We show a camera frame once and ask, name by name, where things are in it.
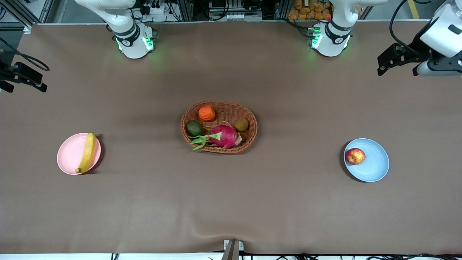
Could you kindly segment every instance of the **yellow banana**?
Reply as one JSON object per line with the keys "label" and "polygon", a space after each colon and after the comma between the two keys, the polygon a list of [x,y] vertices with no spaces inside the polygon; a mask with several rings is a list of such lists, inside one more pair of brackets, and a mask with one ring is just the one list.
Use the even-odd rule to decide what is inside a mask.
{"label": "yellow banana", "polygon": [[80,165],[75,169],[76,173],[84,173],[88,171],[91,164],[93,163],[93,158],[95,157],[96,150],[96,136],[93,132],[89,133],[87,139],[85,140],[85,150]]}

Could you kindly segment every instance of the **plate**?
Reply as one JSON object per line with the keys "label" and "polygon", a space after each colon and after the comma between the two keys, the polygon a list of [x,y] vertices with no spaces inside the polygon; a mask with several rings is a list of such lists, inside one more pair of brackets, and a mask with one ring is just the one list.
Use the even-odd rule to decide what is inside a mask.
{"label": "plate", "polygon": [[[59,147],[58,155],[56,157],[58,161],[58,166],[61,171],[69,175],[79,175],[82,173],[76,173],[75,169],[79,167],[80,161],[84,155],[85,150],[85,141],[88,136],[88,133],[80,133],[69,137],[67,140],[62,143]],[[90,170],[98,162],[98,159],[101,155],[101,144],[99,143],[98,138],[96,139],[96,150],[95,158]]]}
{"label": "plate", "polygon": [[[359,148],[366,154],[366,159],[359,165],[346,161],[345,154],[351,148]],[[343,160],[348,171],[359,180],[365,182],[379,181],[387,175],[390,160],[385,149],[376,141],[359,138],[351,141],[343,152]]]}

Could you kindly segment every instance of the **red apple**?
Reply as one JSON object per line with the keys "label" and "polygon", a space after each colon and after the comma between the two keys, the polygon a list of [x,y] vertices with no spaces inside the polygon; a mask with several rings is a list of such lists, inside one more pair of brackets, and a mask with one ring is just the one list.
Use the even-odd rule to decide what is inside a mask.
{"label": "red apple", "polygon": [[351,148],[345,153],[345,159],[353,165],[358,165],[364,162],[366,154],[359,148]]}

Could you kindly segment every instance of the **brown woven basket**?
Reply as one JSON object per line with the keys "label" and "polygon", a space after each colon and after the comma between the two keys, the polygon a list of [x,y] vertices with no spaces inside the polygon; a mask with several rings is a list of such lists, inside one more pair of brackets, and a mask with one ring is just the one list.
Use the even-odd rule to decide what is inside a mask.
{"label": "brown woven basket", "polygon": [[[205,105],[211,105],[215,110],[215,119],[210,122],[204,122],[199,117],[199,109]],[[197,120],[203,126],[210,126],[215,127],[217,125],[225,124],[223,121],[234,125],[234,123],[240,119],[245,118],[249,121],[249,130],[245,133],[240,133],[242,137],[242,142],[230,149],[223,149],[218,150],[216,147],[205,146],[201,150],[212,152],[212,153],[220,153],[220,154],[235,154],[244,151],[247,147],[255,139],[257,134],[257,120],[255,119],[254,114],[250,111],[247,107],[225,102],[225,101],[218,101],[218,100],[205,100],[199,103],[196,103],[190,107],[186,113],[184,113],[183,117],[181,118],[181,132],[183,134],[183,138],[190,143],[191,139],[188,137],[188,133],[186,132],[186,124],[191,120]]]}

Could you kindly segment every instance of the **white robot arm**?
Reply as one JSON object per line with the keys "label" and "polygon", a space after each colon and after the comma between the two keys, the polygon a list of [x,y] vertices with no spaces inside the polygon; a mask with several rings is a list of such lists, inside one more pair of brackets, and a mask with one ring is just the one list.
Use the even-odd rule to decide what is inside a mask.
{"label": "white robot arm", "polygon": [[136,23],[127,8],[135,0],[75,0],[108,23],[119,49],[128,58],[139,59],[154,51],[155,37],[152,28]]}
{"label": "white robot arm", "polygon": [[414,76],[462,75],[462,0],[447,0],[410,44],[392,34],[392,44],[378,58],[378,75],[410,62],[419,62]]}
{"label": "white robot arm", "polygon": [[359,13],[355,5],[378,6],[388,0],[330,0],[334,7],[332,19],[319,24],[319,33],[312,48],[321,55],[334,57],[347,46],[350,32],[358,20]]}

